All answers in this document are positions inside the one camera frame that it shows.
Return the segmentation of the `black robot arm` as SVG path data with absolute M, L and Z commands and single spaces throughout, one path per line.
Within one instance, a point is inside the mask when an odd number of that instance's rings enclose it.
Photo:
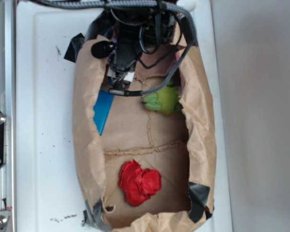
M 191 15 L 175 3 L 174 0 L 115 0 L 91 23 L 85 40 L 96 39 L 99 35 L 106 38 L 94 43 L 91 53 L 95 58 L 110 59 L 110 94 L 142 96 L 160 90 L 171 79 L 189 49 L 198 45 Z M 129 91 L 128 73 L 134 72 L 137 64 L 151 69 L 177 50 L 179 42 L 152 64 L 142 61 L 143 55 L 156 55 L 163 45 L 172 42 L 176 26 L 179 26 L 179 37 L 185 38 L 187 47 L 165 81 L 151 90 Z

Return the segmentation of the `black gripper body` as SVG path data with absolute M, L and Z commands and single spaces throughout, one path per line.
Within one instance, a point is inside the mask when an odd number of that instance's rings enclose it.
M 127 90 L 130 87 L 140 53 L 138 46 L 136 40 L 118 36 L 108 70 L 108 82 L 112 89 Z

